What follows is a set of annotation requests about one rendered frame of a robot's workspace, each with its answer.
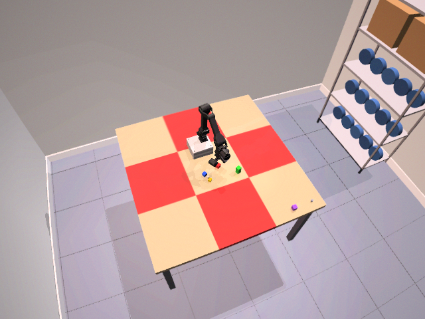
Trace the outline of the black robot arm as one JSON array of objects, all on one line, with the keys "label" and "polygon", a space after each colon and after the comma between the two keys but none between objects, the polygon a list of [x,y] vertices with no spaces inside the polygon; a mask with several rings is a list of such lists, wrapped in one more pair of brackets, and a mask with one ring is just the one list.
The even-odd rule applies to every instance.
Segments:
[{"label": "black robot arm", "polygon": [[[231,155],[226,150],[226,148],[228,147],[227,142],[224,136],[220,133],[218,124],[215,119],[215,114],[213,112],[213,107],[211,107],[210,104],[204,104],[202,106],[199,106],[198,110],[201,113],[201,126],[196,132],[198,135],[198,139],[201,143],[208,141],[207,134],[210,133],[210,130],[207,127],[207,121],[209,121],[212,128],[212,132],[214,134],[213,140],[216,146],[216,152],[220,154],[218,159],[221,160],[223,163],[226,163],[230,159]],[[210,111],[212,111],[212,113],[210,113]]]}]

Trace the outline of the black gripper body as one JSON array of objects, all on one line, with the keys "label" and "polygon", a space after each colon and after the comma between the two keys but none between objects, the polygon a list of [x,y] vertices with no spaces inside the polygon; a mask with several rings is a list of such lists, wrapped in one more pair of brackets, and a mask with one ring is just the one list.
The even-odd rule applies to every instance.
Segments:
[{"label": "black gripper body", "polygon": [[217,165],[217,161],[218,161],[218,157],[220,156],[220,154],[219,153],[217,153],[216,152],[216,150],[214,151],[215,152],[215,159],[213,159],[213,158],[211,158],[210,160],[209,160],[209,164],[211,164],[213,167],[215,167],[216,165]]}]

